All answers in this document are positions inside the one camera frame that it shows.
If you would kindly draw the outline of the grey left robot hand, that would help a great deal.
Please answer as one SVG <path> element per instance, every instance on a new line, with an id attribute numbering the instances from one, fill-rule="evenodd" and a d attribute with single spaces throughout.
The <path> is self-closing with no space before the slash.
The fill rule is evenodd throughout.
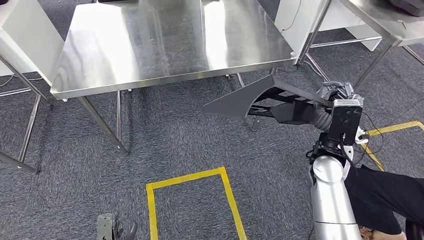
<path id="1" fill-rule="evenodd" d="M 138 230 L 138 224 L 135 220 L 131 222 L 131 228 L 127 233 L 123 233 L 122 229 L 119 229 L 119 223 L 116 220 L 112 221 L 112 239 L 113 240 L 134 240 Z"/>

